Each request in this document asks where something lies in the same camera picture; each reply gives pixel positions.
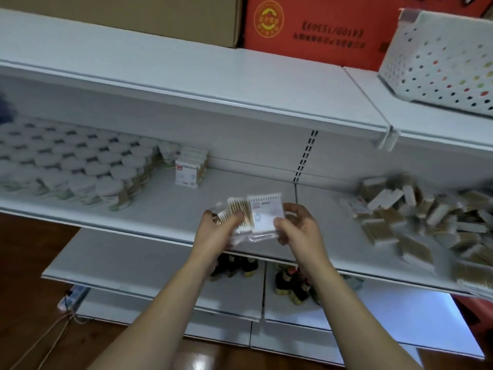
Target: yellow circular logo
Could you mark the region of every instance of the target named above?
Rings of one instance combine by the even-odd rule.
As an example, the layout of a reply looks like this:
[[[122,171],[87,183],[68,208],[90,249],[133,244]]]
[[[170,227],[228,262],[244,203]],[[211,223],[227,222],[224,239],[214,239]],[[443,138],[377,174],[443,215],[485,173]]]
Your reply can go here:
[[[263,1],[255,11],[253,24],[261,36],[275,37],[284,24],[284,12],[281,6],[272,0]]]

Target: shelf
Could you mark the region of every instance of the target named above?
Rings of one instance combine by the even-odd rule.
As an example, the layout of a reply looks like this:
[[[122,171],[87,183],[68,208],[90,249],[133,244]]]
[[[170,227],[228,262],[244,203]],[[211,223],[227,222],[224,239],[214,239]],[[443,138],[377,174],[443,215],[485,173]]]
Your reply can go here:
[[[220,112],[251,110],[300,127],[388,128],[339,66],[6,9],[0,30],[9,31],[0,36],[0,72],[7,75],[229,108],[213,108]]]
[[[297,186],[298,203],[318,221],[330,260],[340,272],[441,292],[470,295],[452,276],[452,255],[429,237],[435,273],[402,260],[395,248],[375,248],[360,225],[339,204],[345,194]]]
[[[228,197],[282,193],[294,202],[292,183],[208,169],[197,188],[177,186],[175,170],[157,169],[142,193],[122,211],[0,190],[0,211],[80,227],[191,245],[203,212]]]
[[[149,300],[92,289],[77,315],[129,325],[149,304]],[[248,346],[250,330],[251,322],[194,310],[185,336]]]
[[[275,294],[276,269],[267,264],[264,297],[266,321],[315,330],[331,330],[322,307],[311,298],[294,305]],[[384,329],[399,343],[484,358],[449,294],[366,279],[357,292]]]
[[[191,248],[81,229],[42,276],[152,299],[183,266]],[[265,262],[251,278],[238,273],[206,281],[195,308],[258,321],[262,316]]]
[[[333,365],[344,366],[337,343],[330,332],[314,331],[277,323],[252,323],[250,346]],[[415,347],[402,347],[422,365]]]
[[[493,119],[398,99],[374,71],[346,72],[402,137],[493,151]]]

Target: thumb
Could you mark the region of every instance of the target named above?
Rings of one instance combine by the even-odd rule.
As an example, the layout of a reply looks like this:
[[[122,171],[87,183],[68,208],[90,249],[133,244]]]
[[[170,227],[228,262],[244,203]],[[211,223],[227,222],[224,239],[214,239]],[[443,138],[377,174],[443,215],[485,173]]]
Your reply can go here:
[[[298,236],[299,228],[297,228],[291,221],[287,218],[275,218],[274,219],[274,227],[278,230],[284,232],[289,239],[293,239]]]
[[[234,213],[231,217],[225,220],[219,225],[219,227],[228,235],[230,235],[236,226],[238,226],[244,219],[244,214],[242,211]]]

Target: person's left arm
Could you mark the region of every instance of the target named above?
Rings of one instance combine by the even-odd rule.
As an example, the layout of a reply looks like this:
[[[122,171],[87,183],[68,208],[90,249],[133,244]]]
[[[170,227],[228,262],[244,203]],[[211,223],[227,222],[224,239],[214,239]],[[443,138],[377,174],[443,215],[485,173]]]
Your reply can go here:
[[[231,232],[242,220],[243,214],[239,213],[216,225],[213,214],[206,211],[188,261],[89,370],[170,368],[204,280],[213,271]]]

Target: red cardboard box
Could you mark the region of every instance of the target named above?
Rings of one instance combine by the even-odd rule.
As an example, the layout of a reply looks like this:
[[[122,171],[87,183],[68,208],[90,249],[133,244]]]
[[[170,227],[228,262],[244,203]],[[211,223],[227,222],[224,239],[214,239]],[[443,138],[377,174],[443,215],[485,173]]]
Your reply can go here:
[[[493,0],[248,0],[244,48],[378,70],[400,8],[481,17]]]

